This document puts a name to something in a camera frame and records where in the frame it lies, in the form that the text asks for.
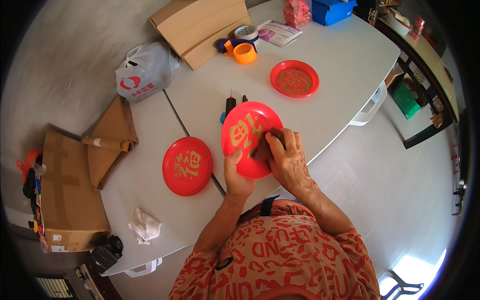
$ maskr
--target red plate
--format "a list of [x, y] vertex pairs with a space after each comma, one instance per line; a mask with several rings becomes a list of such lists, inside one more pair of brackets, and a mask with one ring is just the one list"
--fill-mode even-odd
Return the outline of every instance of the red plate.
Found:
[[221, 135], [223, 155], [242, 148], [237, 172], [243, 177], [259, 179], [272, 173], [267, 162], [248, 157], [249, 152], [258, 146], [262, 132], [272, 127], [283, 128], [280, 117], [269, 106], [256, 101], [240, 103], [225, 118]]
[[212, 155], [207, 145], [188, 136], [174, 142], [163, 156], [163, 179], [180, 196], [192, 196], [207, 185], [212, 175]]
[[270, 72], [270, 82], [277, 91], [293, 98], [311, 96], [320, 85], [317, 72], [298, 60], [286, 60], [276, 65]]

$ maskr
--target person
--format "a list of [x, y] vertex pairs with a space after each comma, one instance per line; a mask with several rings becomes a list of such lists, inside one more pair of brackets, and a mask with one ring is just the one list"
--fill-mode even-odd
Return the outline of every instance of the person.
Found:
[[242, 210], [255, 180], [225, 157], [227, 192], [185, 260], [169, 299], [379, 299], [372, 261], [348, 216], [310, 177], [298, 132], [267, 133], [274, 178], [297, 201]]

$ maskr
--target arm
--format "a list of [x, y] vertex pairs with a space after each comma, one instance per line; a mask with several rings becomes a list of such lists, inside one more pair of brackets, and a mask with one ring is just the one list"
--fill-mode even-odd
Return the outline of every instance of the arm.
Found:
[[206, 251], [216, 256], [235, 230], [243, 206], [255, 187], [255, 180], [244, 178], [237, 173], [237, 164], [241, 157], [241, 148], [225, 157], [223, 175], [227, 183], [227, 194], [215, 216], [200, 233], [193, 251]]
[[337, 235], [355, 229], [349, 217], [320, 190], [307, 169], [301, 136], [290, 129], [281, 129], [285, 147], [271, 133], [265, 138], [270, 145], [274, 160], [268, 164], [274, 178], [313, 212], [320, 228]]

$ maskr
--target flattened cardboard box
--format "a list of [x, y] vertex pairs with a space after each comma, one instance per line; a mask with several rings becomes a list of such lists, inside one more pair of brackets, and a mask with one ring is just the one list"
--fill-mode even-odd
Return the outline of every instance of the flattened cardboard box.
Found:
[[42, 176], [42, 217], [51, 252], [93, 249], [110, 233], [100, 192], [90, 181], [87, 146], [53, 130], [43, 152], [47, 172]]
[[[138, 144], [130, 104], [118, 96], [102, 116], [92, 138], [132, 141]], [[88, 145], [88, 167], [93, 187], [102, 190], [128, 152]]]
[[182, 55], [182, 58], [187, 61], [194, 71], [197, 70], [205, 62], [209, 61], [212, 57], [220, 53], [216, 47], [216, 42], [221, 38], [234, 38], [233, 31], [235, 28], [242, 25], [253, 25], [252, 18], [250, 16], [243, 18], [240, 21], [237, 21], [209, 36], [205, 40], [195, 45], [192, 49], [185, 52], [185, 54]]
[[[244, 0], [173, 0], [149, 19], [183, 57], [203, 40], [248, 16]], [[198, 64], [192, 58], [185, 60], [190, 66]]]

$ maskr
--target black strap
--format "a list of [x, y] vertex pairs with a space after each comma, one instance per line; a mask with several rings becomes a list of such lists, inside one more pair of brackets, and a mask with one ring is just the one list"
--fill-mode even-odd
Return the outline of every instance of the black strap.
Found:
[[262, 207], [260, 208], [260, 216], [270, 216], [270, 213], [272, 212], [273, 200], [275, 200], [278, 197], [280, 197], [280, 195], [266, 198], [262, 202]]

